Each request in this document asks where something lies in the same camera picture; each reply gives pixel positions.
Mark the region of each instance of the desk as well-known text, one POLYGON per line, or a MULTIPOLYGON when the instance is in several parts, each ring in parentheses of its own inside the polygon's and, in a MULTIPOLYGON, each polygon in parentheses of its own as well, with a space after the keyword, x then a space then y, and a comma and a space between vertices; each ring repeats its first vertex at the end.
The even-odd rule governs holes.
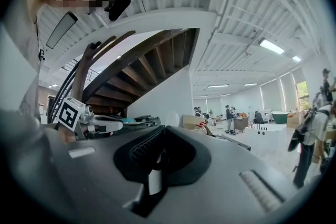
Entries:
POLYGON ((244 131, 246 127, 248 127, 248 118, 234 118, 233 119, 234 129, 244 131))

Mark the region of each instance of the floor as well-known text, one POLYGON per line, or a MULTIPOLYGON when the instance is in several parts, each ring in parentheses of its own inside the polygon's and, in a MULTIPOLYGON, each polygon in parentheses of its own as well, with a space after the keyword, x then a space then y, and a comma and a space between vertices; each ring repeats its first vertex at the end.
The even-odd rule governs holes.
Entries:
MULTIPOLYGON (((237 132, 236 135, 229 135, 225 133, 225 130, 227 129, 227 121, 217 122, 216 124, 217 124, 216 126, 211 126, 208 124, 209 129, 214 135, 224 134, 238 142, 248 145, 247 143, 248 140, 245 133, 242 133, 241 131, 238 130, 236 131, 237 132)), ((260 158, 266 164, 272 166, 273 168, 284 174, 290 181, 293 181, 295 175, 293 169, 299 163, 300 147, 298 147, 297 150, 292 152, 287 151, 294 129, 292 128, 286 128, 286 129, 287 129, 285 138, 286 141, 284 145, 277 151, 272 152, 267 150, 266 145, 264 149, 263 147, 260 147, 256 151, 251 151, 251 153, 260 158)), ((307 184, 313 177, 317 175, 319 175, 319 165, 312 163, 308 170, 305 184, 307 184)))

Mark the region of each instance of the bag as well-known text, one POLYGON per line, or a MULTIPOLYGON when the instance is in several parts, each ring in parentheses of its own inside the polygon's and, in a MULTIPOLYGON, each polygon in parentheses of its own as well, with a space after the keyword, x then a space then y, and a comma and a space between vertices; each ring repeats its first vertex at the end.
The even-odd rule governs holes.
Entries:
POLYGON ((317 108, 310 110, 305 117, 306 120, 304 121, 304 123, 302 123, 294 130, 293 136, 288 146, 288 152, 295 150, 298 144, 303 142, 303 140, 305 139, 305 133, 308 130, 308 125, 313 121, 317 112, 324 113, 329 117, 329 111, 327 110, 317 110, 317 108))

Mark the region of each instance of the white ceiling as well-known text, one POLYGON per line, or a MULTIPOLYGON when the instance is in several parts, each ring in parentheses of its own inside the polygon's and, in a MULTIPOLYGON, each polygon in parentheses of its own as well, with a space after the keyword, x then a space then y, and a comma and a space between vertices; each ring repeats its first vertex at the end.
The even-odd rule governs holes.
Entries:
MULTIPOLYGON (((38 21, 41 42, 46 43, 62 15, 45 7, 38 21)), ((194 95, 209 97, 241 91, 244 83, 270 80, 296 64, 291 60, 293 56, 305 59, 321 50, 319 26, 307 0, 132 0, 113 23, 102 10, 90 16, 76 16, 78 21, 55 49, 46 51, 40 81, 49 79, 52 83, 55 73, 80 56, 91 42, 103 42, 130 30, 140 34, 200 28, 190 72, 194 95), (277 44, 285 53, 279 56, 260 48, 262 38, 277 44), (212 84, 229 87, 209 89, 212 84)), ((136 40, 127 42, 130 47, 137 44, 136 40)), ((93 68, 101 71, 112 60, 106 56, 103 64, 97 63, 93 68)))

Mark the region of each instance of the white shirt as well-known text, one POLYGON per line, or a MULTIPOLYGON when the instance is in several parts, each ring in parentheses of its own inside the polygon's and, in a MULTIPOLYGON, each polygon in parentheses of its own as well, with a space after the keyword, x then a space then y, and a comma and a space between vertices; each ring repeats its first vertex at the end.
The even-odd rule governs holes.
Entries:
MULTIPOLYGON (((41 61, 39 59, 39 51, 43 49, 38 42, 37 28, 30 19, 27 0, 12 0, 8 7, 7 13, 3 18, 5 30, 9 37, 16 45, 19 52, 35 70, 35 77, 29 83, 28 90, 22 98, 19 111, 22 114, 30 114, 39 116, 38 106, 38 76, 41 61)), ((25 76, 26 70, 23 70, 22 76, 25 76)), ((14 77, 13 80, 20 80, 20 77, 14 77)))
MULTIPOLYGON (((327 110, 330 113, 331 105, 325 105, 319 110, 327 110)), ((315 140, 324 141, 326 138, 326 127, 329 117, 318 111, 312 122, 308 125, 308 131, 304 134, 304 145, 310 146, 315 143, 315 140)))

